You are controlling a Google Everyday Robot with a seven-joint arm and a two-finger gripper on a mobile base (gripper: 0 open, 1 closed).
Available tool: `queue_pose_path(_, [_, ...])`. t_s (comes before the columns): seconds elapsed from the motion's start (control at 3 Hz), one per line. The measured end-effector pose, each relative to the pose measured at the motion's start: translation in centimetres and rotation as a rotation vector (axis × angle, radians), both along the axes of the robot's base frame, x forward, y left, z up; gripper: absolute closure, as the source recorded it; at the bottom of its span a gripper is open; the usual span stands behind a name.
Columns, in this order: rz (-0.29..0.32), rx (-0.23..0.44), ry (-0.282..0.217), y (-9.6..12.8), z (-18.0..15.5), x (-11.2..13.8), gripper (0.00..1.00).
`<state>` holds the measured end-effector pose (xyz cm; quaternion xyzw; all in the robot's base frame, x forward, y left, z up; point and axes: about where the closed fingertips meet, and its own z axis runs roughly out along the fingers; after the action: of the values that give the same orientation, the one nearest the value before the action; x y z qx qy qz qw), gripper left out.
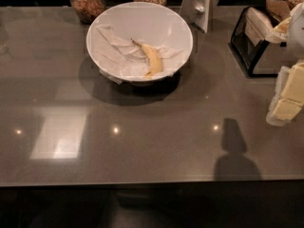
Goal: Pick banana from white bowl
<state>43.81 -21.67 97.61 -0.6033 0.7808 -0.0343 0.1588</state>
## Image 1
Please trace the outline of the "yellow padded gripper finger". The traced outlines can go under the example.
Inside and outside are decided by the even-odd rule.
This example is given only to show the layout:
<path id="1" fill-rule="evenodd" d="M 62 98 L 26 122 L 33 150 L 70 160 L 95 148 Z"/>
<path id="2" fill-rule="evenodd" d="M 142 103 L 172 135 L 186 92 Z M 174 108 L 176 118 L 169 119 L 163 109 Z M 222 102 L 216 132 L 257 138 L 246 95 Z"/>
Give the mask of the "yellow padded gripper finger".
<path id="1" fill-rule="evenodd" d="M 287 18 L 282 22 L 280 22 L 277 26 L 272 28 L 271 31 L 265 36 L 265 40 L 274 44 L 286 42 L 287 30 L 290 22 L 291 22 L 291 18 Z"/>
<path id="2" fill-rule="evenodd" d="M 304 62 L 279 71 L 266 122 L 274 126 L 290 123 L 304 106 Z"/>

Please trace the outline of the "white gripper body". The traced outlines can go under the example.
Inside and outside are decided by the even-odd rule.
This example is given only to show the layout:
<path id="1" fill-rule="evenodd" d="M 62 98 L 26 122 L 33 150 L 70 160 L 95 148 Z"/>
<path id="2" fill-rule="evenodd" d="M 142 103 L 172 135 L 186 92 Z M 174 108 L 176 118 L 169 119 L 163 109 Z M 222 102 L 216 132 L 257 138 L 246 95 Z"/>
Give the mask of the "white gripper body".
<path id="1" fill-rule="evenodd" d="M 304 3 L 296 5 L 287 31 L 287 48 L 300 60 L 304 59 Z"/>

